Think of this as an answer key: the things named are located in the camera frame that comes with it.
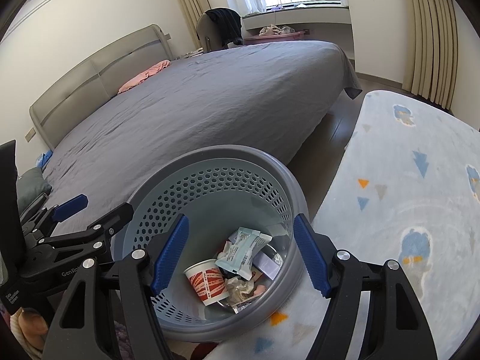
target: blue gripper pad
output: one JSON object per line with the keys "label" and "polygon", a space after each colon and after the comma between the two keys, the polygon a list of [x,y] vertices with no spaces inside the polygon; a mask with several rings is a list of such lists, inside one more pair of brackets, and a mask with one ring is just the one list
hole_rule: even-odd
{"label": "blue gripper pad", "polygon": [[169,286],[173,271],[188,239],[189,222],[186,216],[178,221],[162,252],[154,264],[153,280],[150,288],[155,295]]}
{"label": "blue gripper pad", "polygon": [[327,263],[318,249],[309,227],[310,225],[307,225],[303,218],[297,215],[293,220],[293,235],[307,267],[313,288],[328,298],[332,287],[328,282]]}
{"label": "blue gripper pad", "polygon": [[85,195],[78,195],[77,197],[70,199],[68,202],[58,206],[53,212],[52,220],[54,222],[63,222],[86,208],[87,205],[87,197]]}

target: orange triangle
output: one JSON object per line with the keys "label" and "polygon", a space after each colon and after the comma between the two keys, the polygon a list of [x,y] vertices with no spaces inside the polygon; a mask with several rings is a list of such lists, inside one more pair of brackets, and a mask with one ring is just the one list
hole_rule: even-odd
{"label": "orange triangle", "polygon": [[360,179],[358,179],[358,182],[360,183],[362,188],[365,188],[370,181],[369,180],[364,180],[363,178],[360,178]]}
{"label": "orange triangle", "polygon": [[285,321],[289,316],[286,314],[283,314],[281,312],[275,311],[271,316],[270,316],[270,325],[275,326],[278,325],[280,322]]}

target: light blue blanket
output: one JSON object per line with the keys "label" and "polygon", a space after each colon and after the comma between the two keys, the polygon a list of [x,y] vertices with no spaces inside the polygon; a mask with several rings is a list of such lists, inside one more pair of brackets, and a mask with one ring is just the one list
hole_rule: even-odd
{"label": "light blue blanket", "polygon": [[[401,263],[439,360],[455,352],[480,313],[479,172],[478,131],[409,97],[371,92],[313,220],[316,232],[361,261]],[[207,359],[304,359],[327,305],[304,274],[275,315]],[[367,311],[363,294],[350,360],[358,358]]]}

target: baseboard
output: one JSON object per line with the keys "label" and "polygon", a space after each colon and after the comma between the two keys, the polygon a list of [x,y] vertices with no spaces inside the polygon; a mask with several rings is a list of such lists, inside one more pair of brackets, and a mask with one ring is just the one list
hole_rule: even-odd
{"label": "baseboard", "polygon": [[402,89],[401,82],[392,81],[390,79],[384,79],[382,77],[371,76],[370,74],[358,73],[358,72],[357,72],[357,77],[359,79],[373,81],[374,83],[379,83],[379,84],[391,86],[393,88]]}

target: blue triangle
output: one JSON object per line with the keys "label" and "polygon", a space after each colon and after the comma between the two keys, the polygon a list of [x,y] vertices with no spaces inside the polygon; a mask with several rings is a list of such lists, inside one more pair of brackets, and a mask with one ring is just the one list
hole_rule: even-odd
{"label": "blue triangle", "polygon": [[415,164],[417,165],[421,176],[425,178],[429,165],[429,163],[427,162],[427,155],[424,153],[420,153],[419,151],[414,151],[413,155],[415,156],[413,160],[415,161]]}
{"label": "blue triangle", "polygon": [[260,353],[273,345],[273,341],[267,338],[258,337],[257,342],[255,343],[255,353]]}
{"label": "blue triangle", "polygon": [[357,197],[357,200],[358,200],[358,205],[360,206],[360,210],[363,211],[363,209],[365,208],[365,206],[367,205],[370,199]]}

